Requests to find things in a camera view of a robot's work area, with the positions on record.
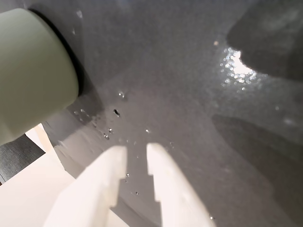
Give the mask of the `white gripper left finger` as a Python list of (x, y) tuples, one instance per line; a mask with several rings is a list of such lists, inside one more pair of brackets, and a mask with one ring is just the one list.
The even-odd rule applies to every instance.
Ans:
[(116, 206), (127, 149), (113, 146), (92, 162), (56, 199), (45, 227), (125, 227)]

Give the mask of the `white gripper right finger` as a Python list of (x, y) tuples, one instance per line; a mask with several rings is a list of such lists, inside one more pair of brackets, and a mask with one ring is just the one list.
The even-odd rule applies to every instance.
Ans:
[(214, 227), (209, 211), (172, 156), (159, 143), (146, 146), (147, 171), (160, 203), (163, 227)]

